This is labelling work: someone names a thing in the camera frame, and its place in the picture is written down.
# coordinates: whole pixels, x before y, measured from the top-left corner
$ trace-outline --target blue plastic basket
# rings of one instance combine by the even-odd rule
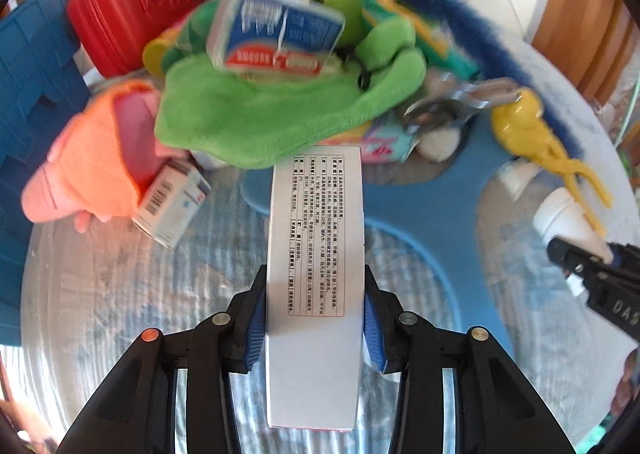
[[[0,344],[20,344],[22,272],[32,224],[20,192],[89,90],[68,0],[27,0],[0,22]]]

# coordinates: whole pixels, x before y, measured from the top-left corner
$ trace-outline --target yellow duck snowball clip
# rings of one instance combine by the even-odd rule
[[[604,237],[606,229],[587,205],[575,175],[584,176],[606,208],[612,203],[611,194],[594,170],[580,160],[569,158],[566,149],[542,119],[543,107],[538,96],[529,88],[521,90],[520,100],[494,108],[491,124],[496,140],[509,152],[523,156],[564,180],[567,190],[584,209],[587,221]]]

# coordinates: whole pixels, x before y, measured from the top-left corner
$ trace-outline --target pink plush toy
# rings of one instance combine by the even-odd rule
[[[42,223],[76,214],[76,230],[84,233],[92,214],[103,222],[135,214],[166,160],[187,156],[154,136],[159,100],[148,82],[126,81],[69,120],[22,191],[27,218]]]

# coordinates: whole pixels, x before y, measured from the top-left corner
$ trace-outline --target green cable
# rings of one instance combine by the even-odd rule
[[[634,94],[631,95],[631,101],[629,102],[628,108],[626,108],[625,120],[622,122],[622,127],[620,127],[620,132],[618,133],[618,137],[616,138],[616,143],[613,144],[614,147],[618,147],[620,142],[622,142],[622,138],[626,133],[626,127],[629,125],[629,121],[631,120],[631,115],[634,112],[634,107],[636,106],[636,101],[638,100],[638,95],[640,94],[640,74],[638,74],[638,80],[636,81],[636,87],[634,88]]]

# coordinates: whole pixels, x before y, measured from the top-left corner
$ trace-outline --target barcode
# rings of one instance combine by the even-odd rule
[[[282,15],[282,7],[274,3],[244,0],[240,15],[243,20],[251,24],[277,24]]]
[[[151,198],[149,198],[149,201],[146,203],[146,211],[149,212],[152,216],[158,214],[158,211],[162,208],[162,205],[173,189],[174,186],[171,183],[165,180],[160,182],[160,185],[154,190]]]

